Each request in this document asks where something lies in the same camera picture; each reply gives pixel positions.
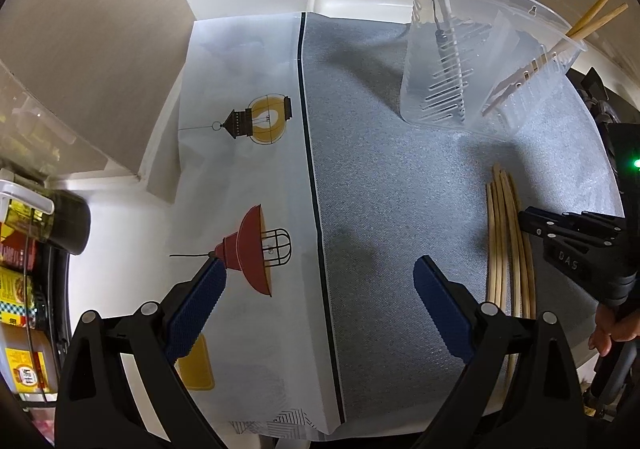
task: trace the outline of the clear plastic dish rack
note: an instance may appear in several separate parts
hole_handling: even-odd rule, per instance
[[[512,137],[586,50],[569,28],[535,0],[414,0],[402,118]]]

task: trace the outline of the metal bolt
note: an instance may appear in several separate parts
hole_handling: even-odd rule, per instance
[[[95,319],[95,312],[93,310],[89,310],[88,312],[84,312],[82,314],[82,322],[84,324],[89,324],[94,319]]]
[[[558,322],[558,317],[553,312],[544,312],[542,314],[542,320],[547,324],[556,324]]]
[[[142,315],[153,315],[158,311],[158,303],[149,301],[140,307],[140,311],[142,312]]]
[[[480,311],[484,314],[484,315],[496,315],[498,313],[498,307],[493,304],[493,303],[482,303],[480,305]]]

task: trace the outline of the label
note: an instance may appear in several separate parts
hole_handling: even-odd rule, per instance
[[[36,353],[35,368],[31,364],[29,352],[24,350],[14,350],[6,348],[6,359],[11,368],[11,375],[18,393],[36,393],[38,391],[38,376],[43,391],[50,393],[49,381],[47,380],[47,369],[44,365],[44,355],[42,352]]]
[[[24,242],[26,236],[14,231],[6,223],[0,224],[0,262],[12,269],[22,271],[24,267]],[[36,257],[36,242],[30,241],[27,271],[33,270]]]
[[[184,387],[190,391],[208,391],[216,385],[209,362],[207,341],[203,334],[198,335],[189,354],[178,359],[175,366],[178,368],[178,375]]]
[[[17,229],[23,233],[31,231],[31,238],[38,241],[46,241],[53,226],[53,215],[43,214],[40,210],[34,210],[33,220],[31,220],[31,207],[24,205],[18,200],[9,201],[4,222],[12,229]]]
[[[30,324],[34,325],[33,286],[27,278],[27,291],[30,299]],[[12,326],[25,325],[24,285],[22,274],[0,267],[0,322]]]

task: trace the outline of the red lamp print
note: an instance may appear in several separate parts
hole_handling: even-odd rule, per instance
[[[262,206],[249,209],[236,233],[226,236],[215,249],[228,269],[239,270],[249,285],[271,295],[271,269],[291,259],[291,238],[284,229],[267,230]]]

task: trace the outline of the black stripe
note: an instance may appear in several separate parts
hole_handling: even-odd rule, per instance
[[[305,36],[306,13],[302,13],[300,19],[300,35],[298,36],[298,83],[300,85],[300,103],[302,108],[302,125],[305,129],[306,164],[309,169],[309,182],[311,185],[311,201],[314,206],[316,219],[316,233],[318,234],[318,269],[320,270],[320,285],[322,288],[322,304],[324,305],[324,320],[326,321],[326,333],[329,340],[329,356],[331,368],[334,373],[335,398],[338,403],[338,415],[340,423],[344,423],[344,405],[342,404],[342,390],[340,389],[340,374],[338,373],[338,360],[335,356],[334,328],[331,324],[331,309],[329,307],[329,293],[326,287],[326,271],[324,269],[324,251],[322,249],[322,230],[320,228],[320,211],[318,209],[318,194],[316,193],[316,178],[314,177],[314,164],[311,156],[311,140],[309,139],[309,124],[306,118],[305,83],[302,77],[302,41]]]
[[[308,426],[311,426],[312,428],[314,428],[314,429],[315,429],[315,428],[316,428],[316,426],[314,425],[314,423],[313,423],[313,422],[311,422],[311,421],[308,419],[308,417],[306,416],[306,413],[305,413],[304,411],[302,412],[302,415],[305,417],[305,424],[306,424],[306,425],[308,425]]]
[[[270,436],[277,438],[294,438],[295,434],[299,434],[298,428],[295,426],[285,427],[272,422],[267,422],[267,432]]]

